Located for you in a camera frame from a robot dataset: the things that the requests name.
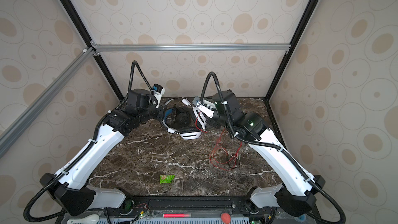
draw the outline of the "robotic arm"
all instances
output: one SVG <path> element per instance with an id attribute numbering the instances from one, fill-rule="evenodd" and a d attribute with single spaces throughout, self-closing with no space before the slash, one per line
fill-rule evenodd
<path id="1" fill-rule="evenodd" d="M 158 120 L 168 132 L 177 133 L 184 139 L 194 139 L 201 135 L 197 127 L 173 129 L 165 123 L 166 106 L 160 104 L 164 89 L 155 84 L 151 91 L 144 89 L 131 90 L 134 66 L 142 74 L 137 62 L 132 63 L 129 91 L 122 102 L 109 111 L 97 124 L 92 139 L 78 152 L 64 167 L 55 174 L 46 173 L 40 179 L 43 189 L 40 190 L 27 204 L 24 218 L 30 222 L 45 221 L 68 212 L 77 216 L 92 208 L 117 208 L 121 214 L 127 214 L 132 208 L 132 199 L 122 189 L 101 189 L 86 185 L 86 182 L 108 152 L 123 140 L 133 129 L 150 119 Z M 212 97 L 214 103 L 204 99 L 205 90 L 210 77 L 214 78 L 217 94 Z M 315 205 L 315 193 L 321 192 L 340 213 L 340 222 L 344 223 L 345 216 L 340 206 L 322 190 L 325 181 L 321 176 L 313 176 L 306 171 L 290 155 L 290 153 L 276 139 L 266 122 L 254 112 L 243 113 L 235 94 L 221 91 L 216 75 L 207 75 L 201 97 L 195 97 L 192 103 L 186 99 L 183 102 L 191 106 L 196 120 L 202 129 L 209 124 L 219 128 L 227 128 L 230 137 L 247 143 L 255 149 L 281 177 L 283 184 L 275 187 L 256 188 L 251 190 L 250 199 L 245 206 L 249 212 L 256 212 L 262 207 L 281 207 L 292 216 L 300 216 L 312 210 Z M 35 218 L 30 215 L 30 209 L 37 199 L 47 191 L 50 196 L 65 211 Z M 319 217 L 309 214 L 316 220 L 324 222 Z"/>

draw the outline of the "brown marble surface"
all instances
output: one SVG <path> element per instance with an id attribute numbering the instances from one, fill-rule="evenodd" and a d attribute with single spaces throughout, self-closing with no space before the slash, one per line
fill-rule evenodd
<path id="1" fill-rule="evenodd" d="M 259 113 L 272 128 L 262 99 L 239 99 L 244 112 Z M 132 195 L 245 195 L 253 186 L 269 187 L 281 179 L 252 148 L 242 144 L 240 167 L 231 171 L 210 164 L 222 128 L 210 128 L 195 140 L 168 133 L 158 121 L 150 120 L 134 129 L 101 161 L 89 185 L 121 187 Z M 222 146 L 234 154 L 240 142 L 222 136 Z M 220 162 L 226 160 L 221 149 Z M 172 183 L 159 184 L 160 175 L 176 175 Z"/>

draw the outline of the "headphones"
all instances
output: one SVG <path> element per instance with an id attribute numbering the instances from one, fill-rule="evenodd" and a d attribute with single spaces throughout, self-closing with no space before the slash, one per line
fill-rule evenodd
<path id="1" fill-rule="evenodd" d="M 165 105 L 176 99 L 181 100 L 178 98 L 171 98 L 165 102 Z M 182 102 L 186 106 L 191 106 L 186 99 L 183 99 Z M 187 127 L 191 124 L 191 120 L 195 122 L 195 126 Z M 187 108 L 173 106 L 165 111 L 161 124 L 168 132 L 179 134 L 184 140 L 196 139 L 202 134 L 199 127 L 202 127 L 203 130 L 206 129 L 206 117 L 197 107 Z"/>

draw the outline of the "green wrapper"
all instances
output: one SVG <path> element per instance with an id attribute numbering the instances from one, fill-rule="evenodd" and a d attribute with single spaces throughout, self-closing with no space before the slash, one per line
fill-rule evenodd
<path id="1" fill-rule="evenodd" d="M 171 183 L 175 175 L 160 175 L 160 183 Z"/>

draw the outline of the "patterned wallpaper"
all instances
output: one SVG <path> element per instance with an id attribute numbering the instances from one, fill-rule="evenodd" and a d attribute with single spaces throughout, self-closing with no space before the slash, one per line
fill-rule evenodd
<path id="1" fill-rule="evenodd" d="M 321 0 L 271 99 L 289 150 L 347 223 L 398 220 L 397 13 L 397 0 Z"/>
<path id="2" fill-rule="evenodd" d="M 263 97 L 272 82 L 285 52 L 276 51 L 206 51 L 206 52 L 102 52 L 102 57 L 123 93 L 127 92 L 130 67 L 137 60 L 151 85 L 166 88 L 165 96 L 200 96 L 205 78 L 216 73 L 222 90 L 236 96 Z M 148 89 L 137 70 L 132 88 Z M 213 79 L 206 96 L 214 95 Z"/>
<path id="3" fill-rule="evenodd" d="M 41 176 L 65 165 L 92 137 L 98 120 L 119 101 L 88 58 L 61 92 L 0 158 L 0 223 L 28 223 L 22 212 L 42 186 Z M 33 216 L 60 210 L 45 193 L 34 205 Z M 55 219 L 44 223 L 54 223 Z"/>
<path id="4" fill-rule="evenodd" d="M 0 0 L 0 135 L 85 45 L 57 0 Z"/>
<path id="5" fill-rule="evenodd" d="M 74 0 L 98 44 L 290 42 L 308 0 Z"/>

